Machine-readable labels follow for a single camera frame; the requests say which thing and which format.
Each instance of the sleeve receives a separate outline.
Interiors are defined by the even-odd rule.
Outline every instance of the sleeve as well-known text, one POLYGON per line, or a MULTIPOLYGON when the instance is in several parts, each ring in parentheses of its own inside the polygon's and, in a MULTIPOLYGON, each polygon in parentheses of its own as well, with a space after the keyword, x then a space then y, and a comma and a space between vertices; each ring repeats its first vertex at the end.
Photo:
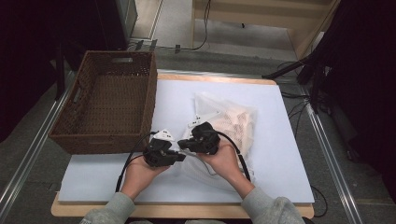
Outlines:
POLYGON ((123 224, 134 210, 134 202, 125 194, 117 192, 105 208, 92 209, 80 224, 123 224))
POLYGON ((242 207, 254 224, 260 223, 302 223, 304 221, 287 198, 271 198, 260 188, 253 189, 242 201, 242 207))

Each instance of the person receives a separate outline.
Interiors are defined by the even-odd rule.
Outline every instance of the person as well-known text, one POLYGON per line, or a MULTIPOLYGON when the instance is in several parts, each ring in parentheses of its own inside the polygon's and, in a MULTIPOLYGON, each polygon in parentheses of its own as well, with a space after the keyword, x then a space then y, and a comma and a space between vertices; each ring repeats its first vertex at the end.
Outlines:
MULTIPOLYGON (((254 224, 257 223, 304 223, 293 203, 285 198, 269 197, 261 188, 255 187, 240 172, 233 146, 220 141, 216 155, 197 154, 226 179, 243 199, 241 205, 254 224)), ((135 210, 134 199, 149 186, 155 176, 169 167, 149 167, 143 157, 131 161, 120 192, 116 192, 103 209, 92 209, 80 224, 125 223, 135 210)), ((192 223, 222 223, 215 220, 194 220, 192 223)))

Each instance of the brown wicker basket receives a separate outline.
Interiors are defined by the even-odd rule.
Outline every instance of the brown wicker basket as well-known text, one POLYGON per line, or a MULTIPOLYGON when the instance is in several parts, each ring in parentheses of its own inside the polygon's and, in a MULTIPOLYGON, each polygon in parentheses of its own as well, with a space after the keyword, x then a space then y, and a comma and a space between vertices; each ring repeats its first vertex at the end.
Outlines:
POLYGON ((70 154, 129 152, 150 132, 157 76, 152 52, 87 51, 49 138, 70 154))

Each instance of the white device part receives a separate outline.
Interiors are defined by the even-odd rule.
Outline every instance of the white device part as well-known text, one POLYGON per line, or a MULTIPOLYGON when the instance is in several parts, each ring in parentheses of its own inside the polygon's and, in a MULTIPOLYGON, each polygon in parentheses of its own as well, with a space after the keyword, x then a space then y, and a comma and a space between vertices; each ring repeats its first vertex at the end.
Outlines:
POLYGON ((220 112, 216 111, 216 113, 210 113, 210 114, 205 114, 205 115, 196 115, 196 119, 195 121, 191 122, 188 124, 189 128, 198 126, 200 124, 203 124, 205 122, 207 122, 210 119, 213 119, 215 116, 219 115, 220 112))
POLYGON ((175 138, 166 129, 163 129, 162 131, 159 131, 158 133, 154 134, 153 137, 155 139, 160 139, 160 140, 164 140, 164 141, 170 141, 170 142, 174 142, 175 141, 175 138))

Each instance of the table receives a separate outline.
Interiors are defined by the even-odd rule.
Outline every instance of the table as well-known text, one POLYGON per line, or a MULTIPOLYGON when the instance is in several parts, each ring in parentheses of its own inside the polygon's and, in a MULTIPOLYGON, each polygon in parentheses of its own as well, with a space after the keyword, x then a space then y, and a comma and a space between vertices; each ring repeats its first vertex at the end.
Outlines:
MULTIPOLYGON (((191 43, 195 19, 203 19, 208 0, 192 0, 191 43)), ((212 0, 209 19, 288 28, 297 58, 327 29, 340 0, 212 0)))
MULTIPOLYGON (((250 84, 275 85, 272 80, 246 79, 232 77, 208 77, 208 76, 183 76, 174 74, 159 74, 159 79, 191 80, 210 82, 237 82, 250 84)), ((56 217, 83 217, 93 208, 101 208, 103 203, 60 203, 59 193, 55 198, 51 213, 56 217)), ((296 204, 304 217, 312 217, 314 210, 311 203, 296 204)), ((132 217, 162 217, 162 218, 248 218, 247 213, 238 203, 199 203, 199 204, 147 204, 137 203, 132 217)))

